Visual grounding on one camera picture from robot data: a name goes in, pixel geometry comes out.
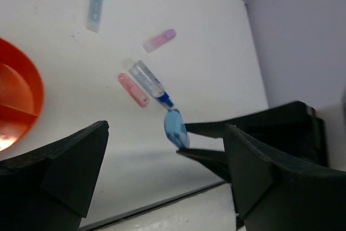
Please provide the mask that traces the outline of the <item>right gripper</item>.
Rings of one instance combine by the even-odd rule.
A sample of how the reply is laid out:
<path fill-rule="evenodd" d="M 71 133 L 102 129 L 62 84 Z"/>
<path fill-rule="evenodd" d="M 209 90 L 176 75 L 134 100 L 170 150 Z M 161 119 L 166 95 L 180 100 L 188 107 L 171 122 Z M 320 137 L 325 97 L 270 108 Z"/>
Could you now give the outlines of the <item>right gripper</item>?
<path fill-rule="evenodd" d="M 187 132 L 222 138 L 230 124 L 248 133 L 270 131 L 270 146 L 296 158 L 328 166 L 324 121 L 316 110 L 301 101 L 224 121 L 186 123 Z"/>

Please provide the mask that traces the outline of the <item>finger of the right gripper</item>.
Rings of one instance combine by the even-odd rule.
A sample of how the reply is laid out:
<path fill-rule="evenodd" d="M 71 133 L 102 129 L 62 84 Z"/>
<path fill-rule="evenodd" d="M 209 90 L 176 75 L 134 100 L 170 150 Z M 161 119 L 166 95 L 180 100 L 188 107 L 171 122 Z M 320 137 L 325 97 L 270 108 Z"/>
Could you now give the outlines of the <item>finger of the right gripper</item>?
<path fill-rule="evenodd" d="M 200 163 L 226 183 L 231 183 L 227 156 L 224 151 L 189 148 L 179 149 L 176 154 Z"/>

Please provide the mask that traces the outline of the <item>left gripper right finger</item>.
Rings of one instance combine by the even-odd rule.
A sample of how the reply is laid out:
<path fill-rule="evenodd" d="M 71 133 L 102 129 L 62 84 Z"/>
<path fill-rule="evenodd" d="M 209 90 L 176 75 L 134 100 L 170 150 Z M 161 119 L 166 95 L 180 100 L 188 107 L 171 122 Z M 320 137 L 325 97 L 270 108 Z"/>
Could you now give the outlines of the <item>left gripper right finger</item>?
<path fill-rule="evenodd" d="M 345 230 L 345 172 L 307 162 L 227 125 L 224 148 L 246 230 Z"/>

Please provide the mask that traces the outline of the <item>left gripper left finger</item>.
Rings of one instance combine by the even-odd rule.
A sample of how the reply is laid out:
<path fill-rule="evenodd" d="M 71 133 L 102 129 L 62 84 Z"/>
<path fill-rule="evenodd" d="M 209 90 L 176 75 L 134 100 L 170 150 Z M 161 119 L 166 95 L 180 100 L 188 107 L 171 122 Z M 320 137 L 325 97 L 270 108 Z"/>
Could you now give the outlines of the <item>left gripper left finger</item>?
<path fill-rule="evenodd" d="M 88 214 L 109 137 L 98 121 L 1 161 L 1 230 L 78 230 Z"/>

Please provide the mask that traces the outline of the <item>blue plastic case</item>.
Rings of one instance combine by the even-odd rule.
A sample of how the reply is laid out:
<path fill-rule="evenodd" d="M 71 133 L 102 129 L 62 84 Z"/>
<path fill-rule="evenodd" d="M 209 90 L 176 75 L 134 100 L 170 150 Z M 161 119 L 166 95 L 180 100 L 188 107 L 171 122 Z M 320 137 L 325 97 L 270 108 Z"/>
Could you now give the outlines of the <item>blue plastic case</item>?
<path fill-rule="evenodd" d="M 164 131 L 168 140 L 178 149 L 188 149 L 190 139 L 178 109 L 168 110 L 164 118 Z"/>

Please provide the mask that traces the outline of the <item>pink plastic case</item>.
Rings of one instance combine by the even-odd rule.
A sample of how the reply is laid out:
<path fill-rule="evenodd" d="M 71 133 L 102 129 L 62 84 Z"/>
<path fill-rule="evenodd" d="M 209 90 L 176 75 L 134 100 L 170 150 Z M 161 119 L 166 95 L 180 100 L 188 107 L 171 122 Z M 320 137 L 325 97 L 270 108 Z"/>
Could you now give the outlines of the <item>pink plastic case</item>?
<path fill-rule="evenodd" d="M 120 73 L 117 79 L 124 90 L 140 107 L 144 108 L 148 105 L 148 95 L 126 73 Z"/>

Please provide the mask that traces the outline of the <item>clear spray bottle blue cap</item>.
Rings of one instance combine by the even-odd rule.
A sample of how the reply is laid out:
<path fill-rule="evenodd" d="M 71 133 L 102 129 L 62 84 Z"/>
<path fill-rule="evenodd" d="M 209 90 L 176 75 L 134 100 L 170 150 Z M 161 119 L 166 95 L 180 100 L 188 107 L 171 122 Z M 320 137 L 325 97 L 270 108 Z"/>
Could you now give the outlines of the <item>clear spray bottle blue cap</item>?
<path fill-rule="evenodd" d="M 162 106 L 168 110 L 175 106 L 161 82 L 143 61 L 139 60 L 135 62 L 131 59 L 125 59 L 124 67 L 137 83 Z"/>

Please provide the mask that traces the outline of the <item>pink purple highlighter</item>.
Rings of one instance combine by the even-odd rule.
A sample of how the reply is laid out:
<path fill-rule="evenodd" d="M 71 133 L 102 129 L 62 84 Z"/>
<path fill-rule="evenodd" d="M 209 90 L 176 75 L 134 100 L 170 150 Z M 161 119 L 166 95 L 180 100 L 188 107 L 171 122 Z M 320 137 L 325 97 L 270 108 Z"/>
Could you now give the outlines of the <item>pink purple highlighter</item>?
<path fill-rule="evenodd" d="M 162 34 L 151 38 L 143 43 L 143 48 L 146 52 L 150 53 L 154 50 L 158 49 L 159 47 L 165 45 L 172 39 L 176 37 L 176 31 L 174 29 L 169 29 Z"/>

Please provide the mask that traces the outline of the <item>blue capped highlighter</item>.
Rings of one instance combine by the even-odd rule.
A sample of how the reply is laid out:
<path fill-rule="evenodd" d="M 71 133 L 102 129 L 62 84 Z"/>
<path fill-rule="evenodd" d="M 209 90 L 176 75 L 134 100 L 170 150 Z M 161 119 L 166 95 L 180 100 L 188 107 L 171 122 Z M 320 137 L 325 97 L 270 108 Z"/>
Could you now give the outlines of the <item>blue capped highlighter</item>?
<path fill-rule="evenodd" d="M 89 0 L 88 14 L 86 18 L 86 28 L 92 32 L 98 33 L 101 16 L 102 16 L 103 0 Z"/>

